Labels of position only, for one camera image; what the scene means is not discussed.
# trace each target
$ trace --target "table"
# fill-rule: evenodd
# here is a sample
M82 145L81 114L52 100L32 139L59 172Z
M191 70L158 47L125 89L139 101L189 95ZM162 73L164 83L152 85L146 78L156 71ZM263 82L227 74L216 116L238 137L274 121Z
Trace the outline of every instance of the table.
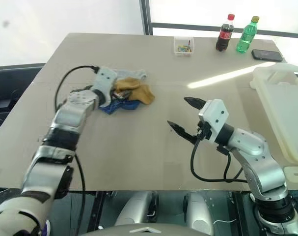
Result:
M85 64L145 69L145 83L156 96L151 105L141 105L136 111L119 110L110 116L95 111L88 118L78 143L87 190L248 190L244 183L207 183L192 176L192 145L166 123L171 120L187 132L196 133L198 111L183 100L185 96L222 99L230 114L230 125L264 135L280 165L290 165L279 149L256 91L249 87L252 73L248 70L264 62L254 60L250 52L237 53L236 39L230 41L226 52L218 52L216 40L195 38L194 54L177 57L172 37L69 34L0 127L0 187L21 186L54 117L53 96L58 82L68 70ZM278 51L268 40L254 40L251 48ZM235 71L244 74L227 74L229 79L209 83ZM60 91L59 101L71 89L90 84L93 78L89 69L72 73ZM188 87L189 83L204 80L208 85ZM203 142L195 157L195 170L203 177L222 177L226 161L215 145ZM75 162L72 165L75 173L71 190L78 190L79 171ZM228 176L234 176L239 168L232 158ZM298 184L288 182L288 187L298 189Z

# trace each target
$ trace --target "white cloth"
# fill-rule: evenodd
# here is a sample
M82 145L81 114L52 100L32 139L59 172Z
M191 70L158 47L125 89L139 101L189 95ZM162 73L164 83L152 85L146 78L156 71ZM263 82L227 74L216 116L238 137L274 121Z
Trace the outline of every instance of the white cloth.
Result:
M117 73L117 79L118 80L123 80L128 77L132 77L135 79L140 79L144 80L147 78L147 74L145 73L145 70L135 70L135 71L130 71L130 70L114 70Z

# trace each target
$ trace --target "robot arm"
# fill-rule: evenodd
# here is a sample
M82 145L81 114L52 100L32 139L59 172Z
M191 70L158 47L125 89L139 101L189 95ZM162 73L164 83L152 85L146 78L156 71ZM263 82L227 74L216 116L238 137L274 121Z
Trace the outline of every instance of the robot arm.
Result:
M25 175L21 194L0 205L0 236L38 235L54 199L66 196L76 146L91 111L110 103L117 74L99 69L90 90L72 92L57 111Z
M267 140L260 134L228 125L228 112L222 100L206 102L192 97L185 100L200 110L198 134L192 136L168 122L176 133L193 144L197 139L206 139L232 152L244 170L263 225L273 234L298 235L298 214L288 195L282 168L271 156Z

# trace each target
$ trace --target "table leg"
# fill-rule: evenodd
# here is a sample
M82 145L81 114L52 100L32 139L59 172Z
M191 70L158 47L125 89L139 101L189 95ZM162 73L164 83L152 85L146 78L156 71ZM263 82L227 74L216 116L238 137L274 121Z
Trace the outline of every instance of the table leg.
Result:
M243 194L241 192L233 192L232 197L235 205L235 217L237 219L238 232L241 236L250 236L246 215L244 210Z
M87 232L95 231L95 230L98 230L99 228L106 193L107 193L106 191L89 192L89 194L93 194L95 198L94 198L94 203L93 203L93 207L90 215Z

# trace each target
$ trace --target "cable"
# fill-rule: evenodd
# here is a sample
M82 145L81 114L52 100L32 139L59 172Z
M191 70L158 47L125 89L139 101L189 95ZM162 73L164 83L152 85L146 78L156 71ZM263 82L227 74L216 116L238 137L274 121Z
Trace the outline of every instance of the cable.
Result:
M243 172L243 168L240 168L237 174L234 176L234 178L238 178L242 172Z
M65 79L67 78L67 76L75 71L75 70L78 70L78 69L81 69L81 68L91 68L92 70L94 70L95 73L97 73L99 71L99 67L98 66L93 66L93 65L81 65L81 66L77 66L75 68L72 68L71 70L69 70L61 79L61 81L59 82L59 85L57 87L57 90L55 92L55 96L54 96L54 108L55 108L55 113L57 112L57 96L58 96L58 93L59 93L59 90L60 90L60 87L62 86L62 84L64 83Z
M230 220L230 221L225 221L225 220L216 220L215 222L213 222L213 225L215 225L215 223L216 223L216 222L232 223L232 222L234 222L234 221L236 221L236 219L234 219L234 220Z
M75 154L75 160L77 162L78 168L79 168L79 172L80 172L80 176L81 176L81 183L82 183L82 201L81 201L81 208L80 208L80 213L79 213L79 218L78 218L78 225L76 228L76 236L79 235L79 229L81 226L81 222L82 222L82 217L83 217L83 212L84 212L84 206L85 206L85 180L84 180L84 174L83 174L83 169L79 160L79 157L77 154Z
M2 190L2 191L0 191L0 193L3 193L3 192L5 192L5 191L7 191L8 189L10 189L10 188L7 188L7 189L5 189L5 190Z
M227 164L226 164L226 167L225 167L225 170L224 170L224 174L223 174L223 178L226 178L226 175L227 175L227 172L228 172L228 169L231 165L231 155L229 153L227 153ZM240 168L240 170L237 172L237 174L233 177L233 179L237 179L240 174L242 173L243 171L243 168Z
M55 96L54 96L54 109L55 109L55 113L58 110L58 107L57 107L57 96L58 96L60 87L62 86L62 84L64 83L65 79L67 78L67 76L71 72L73 72L75 70L78 70L78 69L81 69L81 68L91 68L94 71L94 73L97 73L99 71L99 69L100 69L98 66L81 65L81 66L77 66L77 67L72 68L71 70L69 70L62 77L61 81L58 84L57 90L55 92ZM83 174L83 169L82 169L82 166L81 166L81 162L80 162L79 157L78 157L78 155L76 153L75 153L75 160L76 160L77 165L78 165L78 169L79 169L79 173L80 173L80 177L81 177L81 183L82 183L82 202L81 202L81 208L80 208L80 213L79 213L79 218L78 218L78 225L77 225L76 234L75 234L75 235L78 235L79 234L79 230L80 230L80 226L81 226L81 222L82 222L82 218L83 218L84 206L85 206L85 180L84 180L84 174Z
M201 139L197 139L194 147L193 147L193 150L192 150L192 153L191 153L191 158L190 158L190 171L192 173L193 176L195 176L198 180L201 180L201 181L205 181L205 182L227 182L227 181L230 181L230 182L242 182L242 183L247 183L246 180L244 179L233 179L233 178L214 178L214 179L208 179L208 178L203 178L203 177L200 177L195 171L194 171L194 167L193 167L193 161L194 161L194 156L195 156L195 153L196 153L196 150L199 146L199 143L200 143Z
M225 167L225 170L224 170L223 178L226 178L228 169L229 169L229 167L231 165L231 155L229 153L227 153L227 158L228 159L227 159L227 164L226 164L226 167Z

